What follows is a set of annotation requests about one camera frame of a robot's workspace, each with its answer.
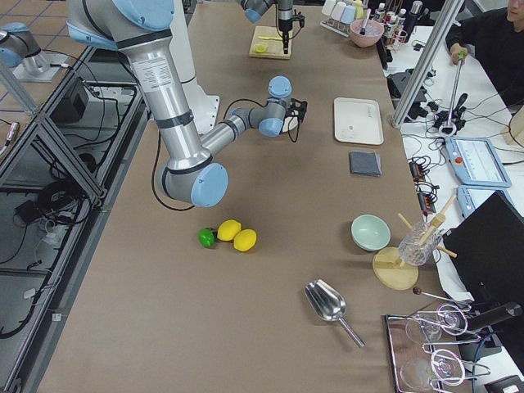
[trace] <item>small yellow object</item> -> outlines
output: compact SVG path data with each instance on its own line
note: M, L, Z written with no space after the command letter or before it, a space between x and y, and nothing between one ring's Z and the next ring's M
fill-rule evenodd
M253 47L255 49L255 52L257 53L264 53L268 50L268 44L267 43L256 43Z
M235 219L228 219L220 224L216 237L223 242L230 242L241 230L242 224Z
M357 4L360 4L359 6L356 6L355 10L355 19L363 19L364 18L364 7L362 7L362 0L355 0Z
M282 37L269 37L267 35L259 35L257 38L258 39L274 40L274 41L282 41Z
M253 229L244 229L235 236L233 247L235 250L248 251L256 243L256 232Z

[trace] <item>wooden board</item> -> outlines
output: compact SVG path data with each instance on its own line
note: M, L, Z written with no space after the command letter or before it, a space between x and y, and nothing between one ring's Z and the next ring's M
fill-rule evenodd
M289 60L291 58L291 44L292 40L289 41L288 54L284 53L282 46L282 39L280 36L282 33L277 31L276 27L272 26L256 26L255 32L253 33L253 39L249 48L250 57L261 57L265 59L281 59ZM275 37L276 39L263 39L261 37ZM262 44L267 46L264 52L256 52L255 45Z

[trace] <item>table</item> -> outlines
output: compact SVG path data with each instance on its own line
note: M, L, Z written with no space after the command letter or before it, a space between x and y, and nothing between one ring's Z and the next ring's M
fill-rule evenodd
M392 391L382 316L410 314L430 300L380 284L373 253L350 240L350 223L379 215L398 244L405 229L396 213L420 219L413 182L389 125L393 107L375 49L321 27L320 7L300 10L306 27L291 60L275 61L247 56L254 26L238 5L197 5L189 34L202 86L223 105L262 101L272 76L288 76L293 97L309 102L299 141L246 133L217 157L230 175L223 201L175 213L148 186L157 140L150 124L39 392ZM270 11L261 24L273 18ZM378 101L384 144L336 142L336 97ZM350 176L355 149L381 154L380 178ZM226 219L257 231L253 250L198 244L201 228ZM346 298L364 349L316 316L303 291L316 278ZM431 266L418 284L439 291Z
M419 42L425 43L431 33L431 27L418 26L408 44L401 45L393 52L393 62L388 64L388 69L385 74L393 72L402 72L408 68L413 68L420 57L421 52L413 50L412 45ZM449 59L449 54L442 43L439 52L436 54L435 60L432 64L436 75L425 83L425 87L429 93L429 100L442 100L440 105L449 106L451 98L451 89L455 78L456 66L453 65ZM505 108L504 102L497 94L495 88L487 77L482 66L474 56L468 56L458 83L457 99L460 94L468 93L468 99L465 102L467 108L476 109L466 111L463 117L467 123L465 127L458 131L457 136L467 138L488 137L493 142L497 153L503 162L514 162L522 160L522 153L524 150L516 145L508 145L501 133L507 132L508 128L504 124L508 124L511 120L509 111ZM435 134L427 134L427 128L432 124L431 115L428 116L427 124L422 118L418 118L416 122L402 124L401 133L404 135L404 146L407 157L415 156L430 156L435 162L438 162L440 153L428 148L431 139ZM508 193L513 200L513 204L517 210L524 214L524 167L520 165L511 165L505 167L511 178L513 185L508 189ZM439 211L446 201L455 193L456 187L460 184L450 164L442 166L434 166L429 178L434 184L438 184L439 200L436 202L436 210ZM462 212L459 204L455 202L452 207L446 212L447 220L442 228L455 228L463 221ZM455 285L455 280L459 280L458 275L447 255L442 255L438 264L440 280L443 288L451 296L456 295L456 299L460 299L458 294L459 286ZM491 368L491 375L480 377L477 381L479 391L486 391L482 386L487 382L492 382L508 375L519 375L524 378L517 366L511 360L508 352L503 348L502 352L483 358L483 364L487 364Z

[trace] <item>aluminum pole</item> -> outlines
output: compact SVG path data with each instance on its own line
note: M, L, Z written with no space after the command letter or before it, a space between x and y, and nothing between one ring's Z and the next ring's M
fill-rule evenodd
M402 123L404 123L404 119L406 118L409 109L411 109L418 90L422 86L433 59L439 50L440 43L442 43L442 40L448 34L449 28L459 13L462 3L463 0L445 0L444 6L440 11L435 26L433 27L433 31L427 39L426 47L424 47L422 55L418 59L417 65L409 78L408 85L404 90L404 94L402 94L402 98L393 114L391 120L393 127L399 128Z

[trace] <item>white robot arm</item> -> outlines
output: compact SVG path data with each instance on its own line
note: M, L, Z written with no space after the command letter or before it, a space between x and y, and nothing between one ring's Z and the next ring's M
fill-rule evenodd
M226 192L228 174L212 162L214 155L250 128L280 134L291 105L291 84L282 76L269 83L264 107L237 109L200 139L169 52L173 0L68 0L68 9L72 38L118 50L129 59L169 153L157 173L167 196L195 206L216 205Z

